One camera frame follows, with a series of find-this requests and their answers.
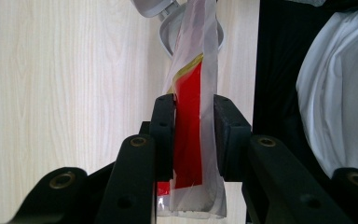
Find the white cloth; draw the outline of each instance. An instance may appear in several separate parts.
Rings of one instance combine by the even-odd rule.
[[[332,16],[313,41],[296,88],[307,139],[326,174],[358,168],[358,11]]]
[[[287,0],[289,2],[297,2],[302,4],[310,4],[315,7],[321,7],[326,0]]]

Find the plastic wrapping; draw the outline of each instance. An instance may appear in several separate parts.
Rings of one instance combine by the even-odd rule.
[[[176,102],[174,177],[158,183],[158,215],[225,217],[226,194],[217,169],[213,95],[217,89],[214,0],[189,0],[176,39],[164,93]]]

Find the plastic bag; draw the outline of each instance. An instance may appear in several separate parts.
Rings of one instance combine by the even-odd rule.
[[[164,93],[176,102],[174,177],[158,183],[158,215],[225,217],[226,193],[217,168],[213,95],[217,90],[216,1],[189,0]]]

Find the black metal bracket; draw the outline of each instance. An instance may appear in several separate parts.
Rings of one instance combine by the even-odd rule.
[[[151,121],[123,141],[115,162],[92,175],[78,168],[45,175],[8,223],[156,223],[156,183],[172,178],[174,110],[171,94],[159,97]],[[354,195],[340,201],[280,140],[252,135],[228,98],[214,97],[214,127],[220,175],[243,183],[252,223],[358,222],[357,171],[333,178],[338,196]]]

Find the light wood panel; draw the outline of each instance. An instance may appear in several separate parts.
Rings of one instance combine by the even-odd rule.
[[[219,1],[218,20],[218,93],[252,120],[258,0]],[[150,120],[171,64],[159,25],[129,0],[0,1],[0,223],[42,176],[95,172]],[[243,223],[240,184],[227,184],[227,206],[221,220],[158,223]]]

